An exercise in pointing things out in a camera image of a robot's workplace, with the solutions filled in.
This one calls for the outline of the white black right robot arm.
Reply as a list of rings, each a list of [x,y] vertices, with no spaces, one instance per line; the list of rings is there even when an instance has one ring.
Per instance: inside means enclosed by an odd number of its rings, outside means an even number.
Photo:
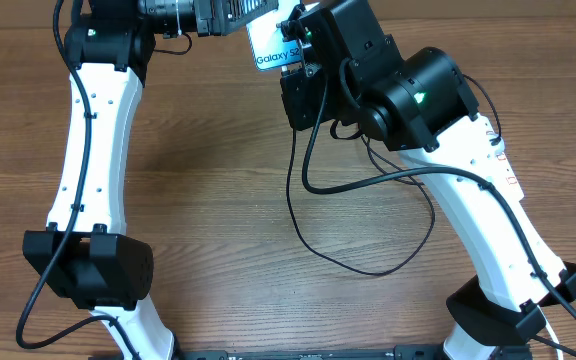
[[[543,308],[573,310],[576,264],[557,256],[522,208],[501,134],[479,112],[466,76],[442,50],[403,57],[365,1],[296,5],[278,23],[301,65],[281,79],[294,131],[356,125],[432,193],[465,247],[474,277],[446,302],[448,359],[490,359],[538,339]]]

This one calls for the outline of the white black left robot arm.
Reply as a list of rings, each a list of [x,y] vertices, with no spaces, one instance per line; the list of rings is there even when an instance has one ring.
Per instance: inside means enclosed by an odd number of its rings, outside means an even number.
[[[68,141],[46,226],[25,233],[23,254],[39,286],[102,323],[123,359],[182,357],[150,297],[152,249],[127,235],[124,211],[131,127],[156,36],[225,36],[276,8],[270,0],[77,1],[69,29],[55,33],[70,74]]]

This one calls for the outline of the blue Galaxy smartphone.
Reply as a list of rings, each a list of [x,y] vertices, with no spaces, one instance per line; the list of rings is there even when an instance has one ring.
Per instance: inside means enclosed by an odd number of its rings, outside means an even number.
[[[278,27],[278,24],[288,19],[294,7],[301,4],[300,0],[280,0],[276,10],[246,26],[253,62],[258,71],[268,71],[301,61],[297,42],[285,41]]]

